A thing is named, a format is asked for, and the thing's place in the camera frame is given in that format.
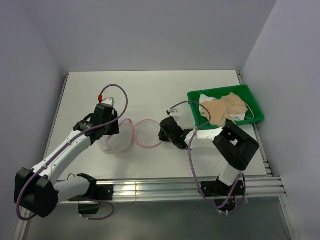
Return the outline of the white mesh laundry bag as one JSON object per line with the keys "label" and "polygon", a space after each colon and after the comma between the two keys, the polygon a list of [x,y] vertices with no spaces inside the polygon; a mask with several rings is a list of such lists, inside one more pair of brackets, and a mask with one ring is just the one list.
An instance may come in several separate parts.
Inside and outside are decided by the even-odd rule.
{"label": "white mesh laundry bag", "polygon": [[160,130],[160,124],[153,119],[133,123],[130,118],[126,118],[119,124],[118,134],[103,136],[97,144],[104,152],[127,152],[134,144],[152,149],[162,143],[159,139]]}

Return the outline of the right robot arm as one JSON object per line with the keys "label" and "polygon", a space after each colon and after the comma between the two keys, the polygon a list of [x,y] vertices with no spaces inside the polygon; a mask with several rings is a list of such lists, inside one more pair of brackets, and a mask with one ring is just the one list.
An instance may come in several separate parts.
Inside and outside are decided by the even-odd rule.
{"label": "right robot arm", "polygon": [[[170,142],[180,150],[188,151],[193,178],[207,197],[232,193],[240,182],[242,173],[247,169],[260,148],[258,142],[234,123],[216,129],[183,129],[173,117],[167,117],[159,124],[159,140]],[[193,149],[216,149],[227,162],[218,178],[211,183],[199,183],[193,164]]]}

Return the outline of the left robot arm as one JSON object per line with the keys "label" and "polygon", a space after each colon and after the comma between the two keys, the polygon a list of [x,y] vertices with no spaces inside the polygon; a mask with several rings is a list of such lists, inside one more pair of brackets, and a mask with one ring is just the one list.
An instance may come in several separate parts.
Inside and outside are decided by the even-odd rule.
{"label": "left robot arm", "polygon": [[22,216],[20,208],[33,216],[45,218],[64,201],[77,198],[94,201],[98,193],[97,180],[79,173],[70,180],[59,182],[65,169],[86,149],[103,136],[118,134],[118,113],[112,103],[98,103],[93,113],[79,121],[66,140],[47,158],[31,169],[21,168],[15,176],[14,202],[16,215],[22,221],[32,217]]}

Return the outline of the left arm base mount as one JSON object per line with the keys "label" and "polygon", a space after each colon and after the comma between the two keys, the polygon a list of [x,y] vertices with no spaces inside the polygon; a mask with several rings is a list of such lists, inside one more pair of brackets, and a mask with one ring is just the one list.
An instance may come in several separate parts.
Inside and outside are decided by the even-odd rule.
{"label": "left arm base mount", "polygon": [[[115,206],[109,202],[113,198],[114,185],[113,184],[97,184],[92,196],[75,196],[69,199],[69,202],[78,203],[79,217],[88,221],[101,221],[111,217],[115,211]],[[108,210],[105,206],[111,207],[111,212],[104,217],[92,217],[96,215],[99,210]]]}

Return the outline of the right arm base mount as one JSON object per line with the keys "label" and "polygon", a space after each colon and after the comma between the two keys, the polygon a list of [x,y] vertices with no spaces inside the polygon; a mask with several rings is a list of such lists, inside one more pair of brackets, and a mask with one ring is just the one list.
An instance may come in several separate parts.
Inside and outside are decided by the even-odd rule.
{"label": "right arm base mount", "polygon": [[200,183],[204,196],[212,199],[210,202],[218,207],[220,213],[230,214],[245,201],[247,193],[246,183],[239,180],[235,187],[227,186],[218,179],[215,181],[202,181]]}

